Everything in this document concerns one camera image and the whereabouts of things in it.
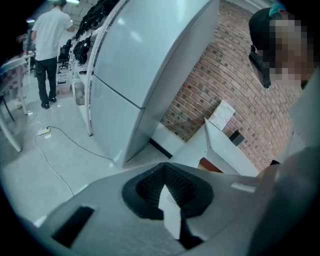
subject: black shoe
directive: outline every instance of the black shoe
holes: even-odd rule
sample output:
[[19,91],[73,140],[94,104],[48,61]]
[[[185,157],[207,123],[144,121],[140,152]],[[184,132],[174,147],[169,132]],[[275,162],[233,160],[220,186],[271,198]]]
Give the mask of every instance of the black shoe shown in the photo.
[[51,101],[51,102],[57,102],[57,99],[56,99],[56,97],[53,97],[53,98],[49,98],[49,101]]
[[43,107],[46,110],[50,108],[49,103],[44,103],[44,102],[41,103],[41,107]]

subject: desk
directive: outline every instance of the desk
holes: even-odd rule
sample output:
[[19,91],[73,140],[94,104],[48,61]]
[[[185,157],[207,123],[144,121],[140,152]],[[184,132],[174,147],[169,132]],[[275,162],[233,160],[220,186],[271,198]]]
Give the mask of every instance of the desk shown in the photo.
[[24,58],[25,60],[27,60],[28,62],[28,75],[30,75],[30,62],[31,62],[31,57],[34,57],[35,54],[33,52],[29,52],[28,54],[24,54],[22,56],[22,58]]
[[[0,68],[0,94],[2,94],[8,88],[17,88],[18,97],[20,98],[23,112],[27,115],[27,108],[24,100],[24,94],[22,91],[23,84],[23,74],[26,69],[26,60],[24,57],[12,60]],[[5,136],[8,138],[10,143],[20,152],[22,150],[22,145],[17,141],[15,136],[10,131],[8,124],[6,123],[4,114],[0,108],[0,127],[3,130]]]
[[257,176],[258,169],[242,150],[206,118],[204,121],[204,125],[170,161],[197,168],[199,161],[206,158],[224,174]]

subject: short-sleeved shirt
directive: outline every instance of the short-sleeved shirt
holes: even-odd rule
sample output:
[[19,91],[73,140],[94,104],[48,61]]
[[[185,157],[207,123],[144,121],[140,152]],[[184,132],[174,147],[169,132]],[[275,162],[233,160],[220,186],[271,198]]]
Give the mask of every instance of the short-sleeved shirt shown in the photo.
[[70,16],[58,8],[42,14],[32,28],[36,31],[35,59],[43,61],[57,57],[62,32],[72,25]]

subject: ceiling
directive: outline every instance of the ceiling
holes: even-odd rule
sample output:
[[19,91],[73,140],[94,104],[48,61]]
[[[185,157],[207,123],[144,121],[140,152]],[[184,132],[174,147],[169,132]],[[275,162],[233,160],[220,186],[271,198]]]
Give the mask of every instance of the ceiling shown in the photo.
[[[63,12],[67,13],[70,16],[75,27],[79,27],[83,17],[88,13],[90,8],[94,6],[97,2],[98,0],[80,0],[79,4],[68,2],[64,7]],[[41,14],[49,12],[52,8],[53,1],[45,0],[43,1],[43,4],[33,13],[31,18],[37,20],[37,18]]]

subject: white sleeve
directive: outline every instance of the white sleeve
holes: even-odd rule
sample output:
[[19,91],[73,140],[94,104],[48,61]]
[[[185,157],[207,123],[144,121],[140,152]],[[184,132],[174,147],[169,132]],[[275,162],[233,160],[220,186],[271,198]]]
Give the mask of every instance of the white sleeve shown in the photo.
[[36,19],[36,22],[34,23],[34,25],[33,25],[31,30],[32,31],[38,31],[40,23],[41,23],[41,16]]
[[65,19],[64,19],[64,28],[67,30],[73,25],[70,16],[68,14],[65,14]]

